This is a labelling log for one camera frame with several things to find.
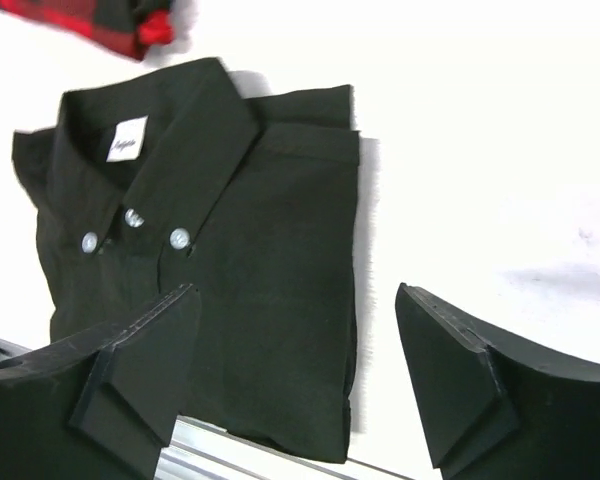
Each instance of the button-down shirt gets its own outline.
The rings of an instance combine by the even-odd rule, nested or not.
[[[66,92],[57,126],[13,145],[39,211],[51,340],[193,283],[203,313],[182,413],[344,461],[359,164],[350,96],[342,86],[245,100],[213,58]],[[138,158],[107,161],[119,124],[145,116]]]
[[[109,50],[142,60],[149,47],[173,40],[173,0],[0,0],[0,10],[51,24]]]

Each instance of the plaid shirt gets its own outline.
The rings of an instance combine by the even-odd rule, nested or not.
[[[109,50],[142,60],[151,45],[168,44],[172,0],[0,0],[0,9],[53,24]]]

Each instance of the black fabric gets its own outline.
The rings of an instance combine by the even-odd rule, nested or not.
[[[94,23],[108,30],[120,33],[135,33],[138,23],[141,23],[127,2],[96,2],[93,11]]]
[[[341,86],[245,100],[215,58],[65,93],[57,127],[13,144],[39,210],[52,341],[193,283],[202,319],[182,413],[343,462],[356,345],[350,98]],[[145,115],[138,159],[107,163],[116,124]],[[185,249],[170,245],[176,228]]]
[[[138,23],[144,22],[151,12],[171,11],[173,0],[132,0],[133,16]]]

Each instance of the white button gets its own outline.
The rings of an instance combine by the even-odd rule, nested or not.
[[[87,233],[82,237],[82,251],[84,253],[92,253],[98,245],[98,235],[94,232]]]
[[[124,221],[127,222],[127,225],[130,227],[138,228],[144,223],[144,218],[138,215],[138,212],[136,212],[133,208],[130,208],[124,214]]]
[[[176,250],[182,250],[183,248],[187,247],[190,241],[191,237],[189,236],[189,232],[187,232],[184,228],[176,228],[173,232],[171,232],[171,236],[169,237],[171,246]]]

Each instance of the shirt label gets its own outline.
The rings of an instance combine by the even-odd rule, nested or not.
[[[142,150],[144,130],[149,117],[133,118],[116,126],[116,135],[111,142],[107,162],[135,160]]]

